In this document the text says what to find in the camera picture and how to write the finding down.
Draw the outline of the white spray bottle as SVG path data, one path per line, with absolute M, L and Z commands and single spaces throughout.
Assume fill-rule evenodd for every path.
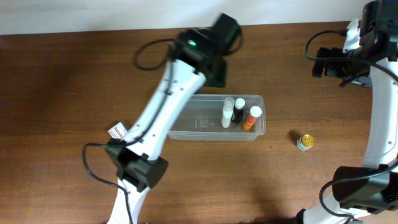
M 234 110 L 234 99 L 228 97 L 224 100 L 223 114 L 221 119 L 222 127 L 228 128 L 230 126 L 233 110 Z

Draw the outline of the dark bottle white cap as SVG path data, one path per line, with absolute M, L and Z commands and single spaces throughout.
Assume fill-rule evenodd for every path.
M 242 118 L 243 118 L 243 114 L 244 114 L 244 106 L 245 106 L 246 102 L 243 98 L 237 98 L 234 101 L 234 110 L 233 110 L 233 115 L 231 118 L 231 121 L 234 123 L 240 123 Z

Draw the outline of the orange Redoxon tube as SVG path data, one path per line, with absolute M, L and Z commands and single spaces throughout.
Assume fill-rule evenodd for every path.
M 262 109 L 259 106 L 253 106 L 249 110 L 249 115 L 246 122 L 243 124 L 243 129 L 249 131 L 256 123 L 258 117 L 262 114 Z

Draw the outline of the white Panadol medicine box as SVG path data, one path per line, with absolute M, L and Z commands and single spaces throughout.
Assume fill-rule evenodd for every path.
M 122 122 L 115 124 L 113 127 L 108 129 L 108 134 L 113 139 L 122 139 L 128 133 Z

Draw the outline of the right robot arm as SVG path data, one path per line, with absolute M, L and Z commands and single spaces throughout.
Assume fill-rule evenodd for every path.
M 296 223 L 360 223 L 362 217 L 397 210 L 397 1 L 377 0 L 336 34 L 342 49 L 320 48 L 314 77 L 329 76 L 372 89 L 371 129 L 360 167 L 341 166 L 320 190 L 320 203 L 303 209 Z

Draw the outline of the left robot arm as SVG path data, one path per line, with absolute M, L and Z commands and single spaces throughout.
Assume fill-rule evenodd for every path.
M 224 58 L 242 39 L 241 26 L 226 14 L 209 29 L 189 29 L 178 35 L 162 80 L 139 119 L 105 147 L 117 168 L 119 188 L 110 223 L 137 223 L 146 194 L 168 167 L 160 154 L 169 130 L 199 89 L 226 85 Z

